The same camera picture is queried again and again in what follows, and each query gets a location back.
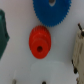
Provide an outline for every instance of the white surface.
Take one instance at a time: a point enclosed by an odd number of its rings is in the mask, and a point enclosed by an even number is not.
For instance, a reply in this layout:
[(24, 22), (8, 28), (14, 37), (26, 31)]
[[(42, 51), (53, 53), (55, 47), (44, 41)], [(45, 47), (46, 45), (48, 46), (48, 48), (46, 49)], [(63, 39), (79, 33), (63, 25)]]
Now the white surface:
[[(78, 30), (77, 23), (80, 22), (84, 27), (84, 0), (72, 0), (72, 6), (66, 19), (60, 25), (49, 28), (52, 37), (52, 48), (48, 56), (43, 60), (35, 59), (28, 45), (32, 28), (41, 24), (35, 16), (32, 0), (0, 0), (0, 8), (6, 13), (10, 36), (8, 46), (0, 62), (0, 84), (11, 84), (13, 78), (17, 79), (17, 84), (33, 84), (34, 81), (34, 84), (39, 84), (40, 80), (47, 80), (48, 84), (75, 84), (76, 77), (70, 61)], [(42, 74), (43, 72), (45, 74), (44, 69), (48, 71), (45, 79), (44, 76), (37, 75), (37, 70), (38, 73), (41, 72), (40, 74)]]

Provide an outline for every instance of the green object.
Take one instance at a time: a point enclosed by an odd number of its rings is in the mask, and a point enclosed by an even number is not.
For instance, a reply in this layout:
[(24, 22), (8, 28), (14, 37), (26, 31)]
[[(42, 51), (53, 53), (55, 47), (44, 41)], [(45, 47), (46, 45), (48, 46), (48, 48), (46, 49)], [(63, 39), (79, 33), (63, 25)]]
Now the green object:
[(5, 13), (3, 10), (0, 10), (0, 59), (6, 48), (8, 40), (9, 35), (6, 30)]

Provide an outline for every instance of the plastic toy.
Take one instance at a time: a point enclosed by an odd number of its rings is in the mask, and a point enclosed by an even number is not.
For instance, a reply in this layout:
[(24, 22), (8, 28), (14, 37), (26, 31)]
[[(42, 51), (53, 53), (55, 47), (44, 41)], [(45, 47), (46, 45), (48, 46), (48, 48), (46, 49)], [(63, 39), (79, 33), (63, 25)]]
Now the plastic toy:
[(44, 26), (35, 27), (29, 37), (29, 47), (37, 59), (43, 59), (47, 56), (51, 48), (51, 36)]
[(69, 12), (71, 0), (33, 0), (38, 19), (45, 26), (61, 23)]

